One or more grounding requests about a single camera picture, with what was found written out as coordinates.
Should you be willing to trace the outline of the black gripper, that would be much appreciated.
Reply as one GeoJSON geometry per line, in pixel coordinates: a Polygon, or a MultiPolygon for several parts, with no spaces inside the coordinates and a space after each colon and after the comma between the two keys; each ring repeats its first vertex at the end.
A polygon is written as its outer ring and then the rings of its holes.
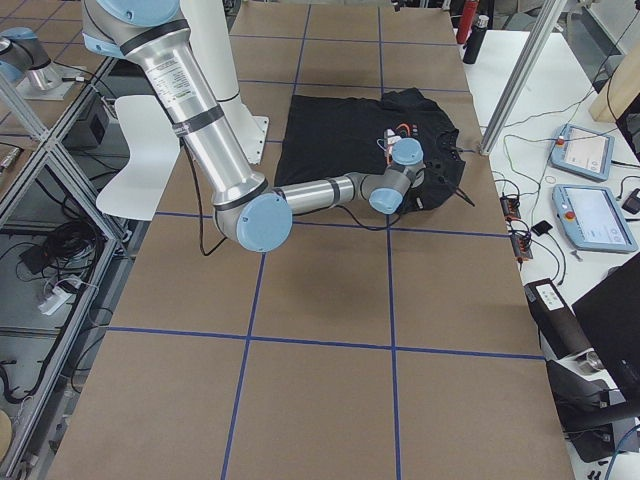
{"type": "Polygon", "coordinates": [[[425,177],[432,181],[440,181],[452,194],[457,195],[467,204],[474,206],[474,201],[456,184],[446,179],[446,167],[441,162],[429,161],[425,164],[425,177]]]}

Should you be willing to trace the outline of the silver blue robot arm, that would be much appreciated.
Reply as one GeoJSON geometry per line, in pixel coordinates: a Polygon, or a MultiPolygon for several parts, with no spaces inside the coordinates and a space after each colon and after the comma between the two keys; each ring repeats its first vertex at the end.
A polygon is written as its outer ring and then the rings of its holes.
{"type": "Polygon", "coordinates": [[[417,193],[437,187],[464,194],[458,181],[426,160],[419,140],[398,140],[382,173],[350,172],[270,187],[253,170],[250,147],[264,122],[239,98],[225,13],[219,1],[85,1],[86,47],[138,65],[176,137],[214,190],[213,220],[228,239],[269,252],[288,238],[293,219],[366,200],[385,215],[403,213],[417,193]]]}

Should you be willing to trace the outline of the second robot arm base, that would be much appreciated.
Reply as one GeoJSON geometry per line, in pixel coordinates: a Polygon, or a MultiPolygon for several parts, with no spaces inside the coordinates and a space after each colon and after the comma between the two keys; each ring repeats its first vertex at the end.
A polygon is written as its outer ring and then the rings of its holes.
{"type": "Polygon", "coordinates": [[[27,27],[1,32],[1,74],[28,100],[62,101],[70,89],[35,32],[27,27]]]}

